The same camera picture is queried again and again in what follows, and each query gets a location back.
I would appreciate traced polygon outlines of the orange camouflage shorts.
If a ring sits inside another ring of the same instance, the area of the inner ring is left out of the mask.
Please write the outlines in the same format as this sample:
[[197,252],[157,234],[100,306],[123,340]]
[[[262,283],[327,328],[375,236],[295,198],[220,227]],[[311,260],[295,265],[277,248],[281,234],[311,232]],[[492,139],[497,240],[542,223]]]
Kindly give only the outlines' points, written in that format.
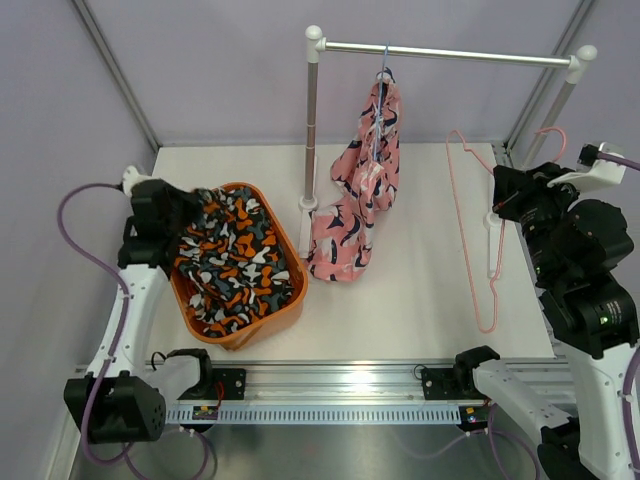
[[181,234],[175,267],[188,318],[220,339],[281,310],[294,286],[271,215],[250,187],[193,193],[199,212]]

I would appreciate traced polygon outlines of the pink wire hanger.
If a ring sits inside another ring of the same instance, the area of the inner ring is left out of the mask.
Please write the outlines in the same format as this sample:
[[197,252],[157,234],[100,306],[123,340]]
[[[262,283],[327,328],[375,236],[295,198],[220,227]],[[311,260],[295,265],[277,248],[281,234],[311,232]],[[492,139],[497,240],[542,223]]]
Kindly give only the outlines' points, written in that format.
[[489,335],[499,325],[498,281],[512,225],[491,217],[495,161],[474,149],[457,129],[445,137],[445,155],[474,320],[478,331]]

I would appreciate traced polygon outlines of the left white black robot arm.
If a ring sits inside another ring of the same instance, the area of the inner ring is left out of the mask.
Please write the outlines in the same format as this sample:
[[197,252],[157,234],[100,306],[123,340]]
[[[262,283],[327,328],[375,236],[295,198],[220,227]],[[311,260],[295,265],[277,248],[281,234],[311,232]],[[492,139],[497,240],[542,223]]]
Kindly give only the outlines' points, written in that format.
[[63,393],[84,449],[156,441],[168,407],[186,392],[204,398],[215,385],[202,349],[174,350],[154,371],[145,369],[158,302],[171,278],[180,236],[199,211],[197,198],[161,179],[117,188],[129,197],[132,214],[116,267],[97,263],[115,279],[116,299],[86,373],[68,380]]

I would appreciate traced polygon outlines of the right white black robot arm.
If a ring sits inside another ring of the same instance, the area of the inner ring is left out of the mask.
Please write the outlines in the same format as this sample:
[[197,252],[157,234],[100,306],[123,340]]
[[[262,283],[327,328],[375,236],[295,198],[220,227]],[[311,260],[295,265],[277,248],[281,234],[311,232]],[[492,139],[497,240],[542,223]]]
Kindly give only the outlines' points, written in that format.
[[577,411],[569,414],[519,381],[487,346],[458,354],[453,385],[500,407],[530,438],[551,479],[635,479],[639,442],[639,320],[614,268],[634,248],[621,210],[581,199],[575,173],[554,163],[493,171],[493,212],[517,223],[542,311],[564,351]]

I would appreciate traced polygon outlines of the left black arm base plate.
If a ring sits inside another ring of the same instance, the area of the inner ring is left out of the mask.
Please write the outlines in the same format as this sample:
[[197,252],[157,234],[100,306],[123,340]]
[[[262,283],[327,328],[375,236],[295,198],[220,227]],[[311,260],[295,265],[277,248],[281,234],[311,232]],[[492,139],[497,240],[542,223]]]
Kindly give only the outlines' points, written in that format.
[[203,398],[217,401],[242,401],[245,399],[247,371],[243,368],[214,368],[212,381],[208,384]]

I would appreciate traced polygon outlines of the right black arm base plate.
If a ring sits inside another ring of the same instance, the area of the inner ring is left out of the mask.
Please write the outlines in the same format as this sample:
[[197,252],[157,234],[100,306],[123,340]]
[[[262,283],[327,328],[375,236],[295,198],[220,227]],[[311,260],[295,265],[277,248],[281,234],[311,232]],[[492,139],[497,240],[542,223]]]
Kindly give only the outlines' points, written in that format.
[[421,366],[420,376],[423,396],[428,401],[484,401],[504,400],[512,392],[511,385],[491,371],[476,368],[436,368]]

